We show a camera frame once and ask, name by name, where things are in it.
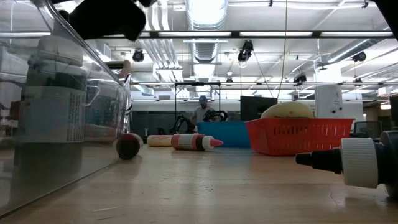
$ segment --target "wooden tabletop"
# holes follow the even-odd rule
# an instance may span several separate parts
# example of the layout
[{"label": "wooden tabletop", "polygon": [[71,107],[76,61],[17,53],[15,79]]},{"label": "wooden tabletop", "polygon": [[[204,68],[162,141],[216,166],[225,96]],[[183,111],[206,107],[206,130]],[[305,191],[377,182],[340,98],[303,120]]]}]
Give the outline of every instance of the wooden tabletop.
[{"label": "wooden tabletop", "polygon": [[398,223],[398,203],[293,157],[144,147],[0,223]]}]

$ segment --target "bottle label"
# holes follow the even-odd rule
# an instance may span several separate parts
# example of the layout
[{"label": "bottle label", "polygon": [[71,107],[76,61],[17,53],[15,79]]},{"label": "bottle label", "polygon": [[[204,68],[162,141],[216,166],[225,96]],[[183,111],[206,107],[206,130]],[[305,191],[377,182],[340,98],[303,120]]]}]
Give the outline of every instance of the bottle label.
[{"label": "bottle label", "polygon": [[84,91],[59,86],[28,86],[23,90],[22,99],[19,142],[83,142]]},{"label": "bottle label", "polygon": [[172,138],[172,146],[180,150],[198,150],[197,138],[203,137],[201,134],[176,134]]}]

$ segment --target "plastic bottle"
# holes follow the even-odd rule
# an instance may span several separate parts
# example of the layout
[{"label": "plastic bottle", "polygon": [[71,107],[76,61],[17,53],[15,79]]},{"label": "plastic bottle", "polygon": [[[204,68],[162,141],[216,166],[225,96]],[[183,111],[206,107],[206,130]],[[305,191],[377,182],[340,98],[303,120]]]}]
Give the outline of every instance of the plastic bottle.
[{"label": "plastic bottle", "polygon": [[222,144],[222,141],[204,134],[174,134],[172,138],[172,147],[176,150],[204,151]]},{"label": "plastic bottle", "polygon": [[385,131],[380,142],[344,138],[340,148],[297,154],[296,163],[344,175],[346,185],[376,188],[385,184],[398,197],[398,131]]}]

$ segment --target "ceiling light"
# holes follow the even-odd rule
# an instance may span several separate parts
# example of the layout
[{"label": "ceiling light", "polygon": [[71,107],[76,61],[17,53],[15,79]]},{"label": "ceiling light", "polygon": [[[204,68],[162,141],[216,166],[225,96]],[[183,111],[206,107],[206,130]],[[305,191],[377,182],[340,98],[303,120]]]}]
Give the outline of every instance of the ceiling light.
[{"label": "ceiling light", "polygon": [[389,109],[391,109],[391,105],[390,105],[390,104],[387,104],[387,105],[380,105],[380,109],[382,109],[382,110],[389,110]]},{"label": "ceiling light", "polygon": [[219,44],[219,43],[228,43],[228,40],[183,40],[184,44]]},{"label": "ceiling light", "polygon": [[312,32],[240,32],[241,37],[310,37]]},{"label": "ceiling light", "polygon": [[174,85],[174,83],[171,83],[171,82],[137,82],[137,83],[134,83],[134,84],[137,84],[137,85]]},{"label": "ceiling light", "polygon": [[218,31],[187,31],[187,32],[159,32],[159,37],[229,37],[231,32]]},{"label": "ceiling light", "polygon": [[51,35],[50,32],[0,32],[0,38],[33,38]]},{"label": "ceiling light", "polygon": [[379,32],[322,32],[321,37],[392,37],[394,34],[389,31]]},{"label": "ceiling light", "polygon": [[142,32],[139,37],[150,37],[150,32]]}]

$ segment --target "security camera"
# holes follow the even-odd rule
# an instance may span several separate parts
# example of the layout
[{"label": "security camera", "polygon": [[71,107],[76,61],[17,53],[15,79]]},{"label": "security camera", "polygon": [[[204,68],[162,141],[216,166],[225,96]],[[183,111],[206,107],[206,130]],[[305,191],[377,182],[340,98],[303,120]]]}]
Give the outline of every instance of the security camera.
[{"label": "security camera", "polygon": [[136,51],[132,55],[132,60],[135,62],[142,62],[144,60],[144,54],[142,53],[142,49],[136,49]]}]

